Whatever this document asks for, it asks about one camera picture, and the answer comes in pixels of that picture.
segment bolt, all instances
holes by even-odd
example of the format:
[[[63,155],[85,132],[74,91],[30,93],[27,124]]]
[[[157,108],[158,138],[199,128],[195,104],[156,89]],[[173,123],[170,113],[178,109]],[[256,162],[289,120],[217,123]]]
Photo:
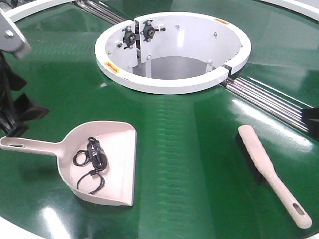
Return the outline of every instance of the bolt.
[[[135,35],[130,36],[130,38],[129,38],[129,42],[130,42],[130,43],[132,43],[132,44],[134,44],[134,43],[135,43],[135,41],[136,41]]]
[[[5,33],[6,33],[6,35],[8,37],[13,37],[14,36],[14,33],[12,31],[10,31],[10,30],[5,31]]]

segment black mount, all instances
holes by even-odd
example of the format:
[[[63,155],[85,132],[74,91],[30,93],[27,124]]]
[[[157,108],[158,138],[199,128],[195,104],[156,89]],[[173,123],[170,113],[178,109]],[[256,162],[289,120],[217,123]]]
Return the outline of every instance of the black mount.
[[[145,37],[144,41],[150,42],[151,39],[153,39],[155,32],[156,31],[166,31],[166,28],[163,27],[161,29],[155,29],[154,27],[152,27],[152,21],[153,20],[147,20],[145,22],[143,22],[144,24],[144,29],[143,29],[143,35]]]
[[[308,134],[319,140],[319,108],[302,109],[302,122],[308,126]]]
[[[127,49],[127,48],[132,48],[133,44],[136,42],[135,33],[132,32],[132,28],[130,26],[127,26],[122,31],[125,31],[124,37],[123,37],[123,42],[127,45],[126,47],[124,47],[124,50]]]
[[[8,137],[21,136],[29,128],[24,121],[41,119],[49,112],[26,94],[13,101],[11,91],[19,91],[26,84],[21,76],[11,70],[0,51],[0,129]]]

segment black clamp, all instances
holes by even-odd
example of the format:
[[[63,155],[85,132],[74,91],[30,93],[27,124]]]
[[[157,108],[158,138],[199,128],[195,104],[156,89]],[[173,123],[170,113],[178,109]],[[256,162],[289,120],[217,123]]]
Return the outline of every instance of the black clamp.
[[[302,122],[308,127],[309,136],[319,140],[319,108],[302,109]]]
[[[152,21],[153,20],[147,20],[145,22],[143,22],[144,24],[144,29],[143,29],[143,35],[144,35],[144,41],[150,42],[156,31],[166,31],[166,28],[160,28],[160,29],[155,29],[154,27],[152,27]]]
[[[24,121],[43,118],[49,110],[33,101],[26,94],[15,101],[12,91],[21,90],[27,82],[13,72],[0,51],[0,129],[7,137],[19,137],[27,129]]]
[[[124,50],[127,49],[127,48],[132,49],[134,43],[136,42],[136,35],[132,31],[132,27],[127,26],[122,31],[125,31],[124,37],[123,37],[123,42],[127,45],[126,47],[124,47]]]
[[[87,144],[87,150],[79,150],[73,157],[73,163],[76,166],[85,166],[89,162],[92,163],[94,169],[90,170],[86,174],[84,174],[79,181],[76,184],[76,189],[79,189],[80,182],[82,181],[83,178],[85,178],[88,175],[98,175],[100,177],[100,185],[93,191],[89,192],[89,194],[95,194],[98,191],[100,191],[104,185],[105,185],[105,179],[103,176],[99,173],[100,171],[103,171],[107,167],[107,158],[105,155],[104,150],[100,146],[100,142],[94,138],[94,137],[89,137],[88,138],[89,143]],[[82,163],[77,162],[77,157],[79,154],[84,153],[86,158]]]

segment black bristles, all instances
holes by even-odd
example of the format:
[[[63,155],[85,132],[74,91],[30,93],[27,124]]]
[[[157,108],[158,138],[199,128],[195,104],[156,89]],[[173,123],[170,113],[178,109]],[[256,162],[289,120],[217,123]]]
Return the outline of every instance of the black bristles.
[[[242,152],[244,158],[245,158],[245,161],[247,163],[247,166],[249,168],[249,170],[252,172],[253,176],[254,176],[254,179],[256,180],[256,182],[258,184],[267,184],[267,180],[264,178],[264,176],[258,171],[258,169],[256,168],[253,160],[251,159],[246,147],[245,147],[245,144],[240,136],[240,134],[236,134],[235,136],[235,140],[236,140],[236,143],[238,144],[239,148],[240,148],[240,151]]]

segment green surface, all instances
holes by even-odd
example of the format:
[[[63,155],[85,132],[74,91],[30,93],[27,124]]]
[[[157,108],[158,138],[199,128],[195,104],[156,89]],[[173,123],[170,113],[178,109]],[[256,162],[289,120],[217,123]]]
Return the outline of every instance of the green surface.
[[[253,46],[238,76],[319,105],[319,27],[303,16],[252,0],[106,3],[131,18],[186,10],[230,21]],[[94,56],[95,40],[110,25],[71,4],[18,26],[33,51],[8,61],[28,81],[23,91],[50,109],[28,122],[23,137],[57,142],[86,121],[129,122],[138,132],[135,200],[133,207],[84,202],[63,183],[55,157],[2,150],[2,217],[52,239],[67,236],[57,236],[61,228],[50,226],[46,208],[75,239],[301,239],[319,232],[317,141],[220,86],[161,96],[118,85]],[[299,229],[271,188],[253,181],[234,139],[242,124],[255,128],[278,175],[312,217],[310,229]]]

